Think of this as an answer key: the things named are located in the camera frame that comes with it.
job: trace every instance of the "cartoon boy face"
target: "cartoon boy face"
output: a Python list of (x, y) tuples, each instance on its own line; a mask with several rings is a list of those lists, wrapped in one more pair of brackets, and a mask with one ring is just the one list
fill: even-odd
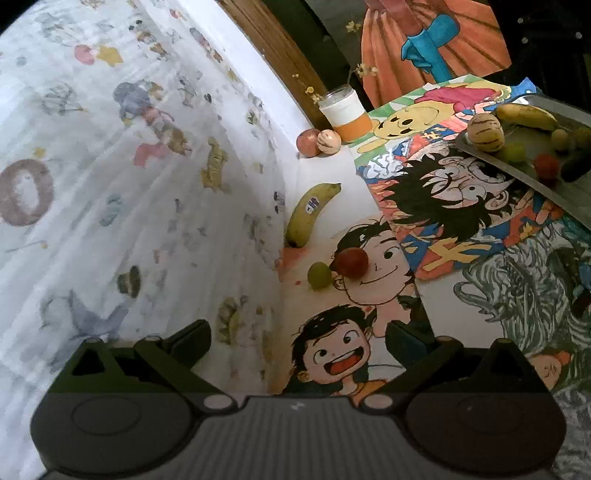
[(327, 335), (306, 342), (306, 370), (298, 373), (298, 379), (319, 384), (337, 382), (364, 366), (370, 353), (365, 333), (355, 322), (345, 320)]
[(563, 364), (568, 363), (569, 360), (570, 355), (567, 352), (560, 352), (558, 355), (533, 355), (529, 358), (530, 364), (548, 390), (552, 390), (556, 386)]
[(445, 208), (469, 207), (484, 200), (490, 193), (494, 197), (486, 202), (489, 210), (501, 208), (509, 201), (507, 187), (513, 179), (497, 173), (495, 177), (487, 175), (484, 163), (475, 157), (445, 157), (439, 160), (441, 168), (426, 174), (423, 186), (431, 187), (431, 196), (447, 202)]
[(392, 301), (408, 281), (408, 263), (394, 234), (390, 230), (383, 231), (362, 248), (369, 257), (368, 272), (358, 280), (337, 278), (337, 288), (347, 292), (357, 305), (382, 305)]

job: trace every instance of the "circular pad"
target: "circular pad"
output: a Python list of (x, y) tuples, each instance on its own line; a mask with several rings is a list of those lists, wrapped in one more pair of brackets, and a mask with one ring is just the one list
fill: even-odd
[[(507, 382), (516, 388), (507, 389)], [(438, 385), (417, 395), (406, 414), (412, 436), (428, 454), (480, 475), (547, 466), (566, 434), (552, 396), (522, 393), (519, 381), (511, 379), (487, 385), (486, 392), (475, 391), (469, 380)]]
[(50, 469), (79, 476), (141, 472), (188, 440), (189, 405), (180, 395), (50, 393), (31, 436)]

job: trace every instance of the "red apple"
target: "red apple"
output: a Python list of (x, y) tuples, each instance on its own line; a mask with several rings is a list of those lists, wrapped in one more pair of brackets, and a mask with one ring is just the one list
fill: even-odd
[(553, 155), (541, 153), (534, 160), (535, 172), (540, 180), (555, 180), (560, 171), (560, 163)]
[(330, 269), (354, 280), (365, 275), (369, 268), (369, 257), (363, 248), (345, 248), (336, 254)]
[(318, 145), (316, 143), (319, 133), (320, 130), (316, 128), (310, 128), (300, 133), (297, 140), (295, 141), (295, 146), (303, 156), (309, 158), (320, 155), (320, 150), (318, 149)]

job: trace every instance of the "banana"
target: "banana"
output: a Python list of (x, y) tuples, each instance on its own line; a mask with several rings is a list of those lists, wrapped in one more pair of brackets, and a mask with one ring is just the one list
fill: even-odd
[(524, 127), (540, 128), (553, 132), (558, 127), (558, 121), (551, 113), (533, 105), (505, 103), (495, 110), (499, 120)]
[(285, 243), (302, 248), (308, 243), (314, 221), (324, 206), (340, 192), (340, 183), (319, 183), (300, 199), (285, 231)]

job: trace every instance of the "white fabric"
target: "white fabric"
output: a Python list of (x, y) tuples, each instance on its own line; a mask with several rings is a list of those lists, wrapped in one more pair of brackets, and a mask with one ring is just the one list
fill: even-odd
[[(239, 72), (161, 0), (41, 1), (0, 51), (0, 478), (42, 473), (31, 415), (88, 336), (204, 318), (195, 371), (265, 392), (284, 182)], [(118, 287), (133, 266), (136, 298)]]

